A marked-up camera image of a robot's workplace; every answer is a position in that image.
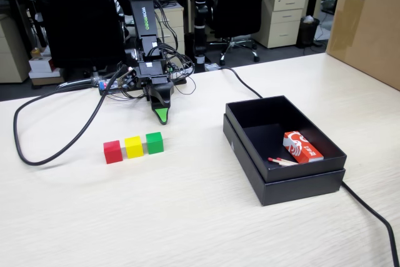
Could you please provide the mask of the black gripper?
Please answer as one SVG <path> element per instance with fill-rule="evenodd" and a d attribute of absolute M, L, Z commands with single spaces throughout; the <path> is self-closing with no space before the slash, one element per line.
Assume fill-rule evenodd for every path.
<path fill-rule="evenodd" d="M 152 111 L 162 125 L 168 123 L 174 85 L 165 73 L 162 61 L 142 62 L 136 68 L 136 87 L 148 87 Z"/>

